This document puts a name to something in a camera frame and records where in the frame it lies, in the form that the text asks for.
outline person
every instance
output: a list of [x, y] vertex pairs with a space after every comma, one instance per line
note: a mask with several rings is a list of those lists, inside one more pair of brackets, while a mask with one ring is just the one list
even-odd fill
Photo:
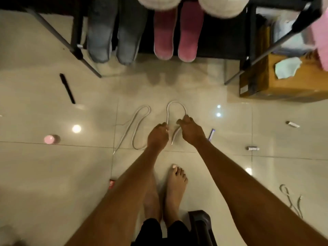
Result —
[[[235, 225], [248, 246], [316, 245], [328, 240], [299, 218], [274, 194], [245, 172], [206, 139], [203, 129], [189, 116], [177, 121], [183, 138], [193, 145], [223, 195]], [[149, 134], [147, 147], [121, 175], [96, 209], [82, 223], [66, 246], [126, 246], [131, 244], [137, 215], [144, 206], [146, 220], [134, 244], [158, 245], [162, 214], [155, 189], [153, 168], [169, 140], [166, 123]], [[174, 166], [168, 176], [163, 209], [168, 245], [193, 245], [189, 231], [178, 217], [188, 178]]]

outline gray slipper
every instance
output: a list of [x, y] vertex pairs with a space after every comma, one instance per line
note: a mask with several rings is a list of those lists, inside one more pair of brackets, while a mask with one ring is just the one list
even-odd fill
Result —
[[137, 57], [139, 44], [148, 18], [148, 9], [138, 0], [119, 0], [117, 59], [123, 65]]
[[105, 63], [112, 52], [118, 0], [92, 0], [88, 16], [87, 49], [92, 61]]

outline pink towel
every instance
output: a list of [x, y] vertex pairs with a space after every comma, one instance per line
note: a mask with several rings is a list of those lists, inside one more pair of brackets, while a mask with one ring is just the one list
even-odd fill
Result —
[[154, 53], [161, 60], [169, 60], [173, 56], [173, 34], [177, 12], [177, 8], [163, 12], [155, 11]]
[[184, 62], [194, 61], [198, 39], [203, 27], [204, 12], [198, 2], [184, 2], [180, 17], [180, 43], [178, 56]]
[[322, 68], [328, 71], [328, 9], [311, 25]]

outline person's right arm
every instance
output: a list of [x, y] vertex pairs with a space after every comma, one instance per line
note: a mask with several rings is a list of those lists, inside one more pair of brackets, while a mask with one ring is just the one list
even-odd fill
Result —
[[191, 117], [186, 115], [177, 124], [182, 128], [183, 138], [203, 158], [248, 246], [328, 245], [324, 236], [215, 148]]

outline hand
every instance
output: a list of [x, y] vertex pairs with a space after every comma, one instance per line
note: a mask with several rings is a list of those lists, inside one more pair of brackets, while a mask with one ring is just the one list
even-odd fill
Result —
[[169, 126], [166, 123], [158, 124], [150, 132], [147, 147], [162, 151], [169, 141]]
[[196, 124], [188, 115], [185, 115], [182, 120], [177, 120], [176, 123], [182, 128], [183, 139], [194, 147], [196, 147], [197, 143], [201, 142], [203, 139], [206, 139], [202, 127]]

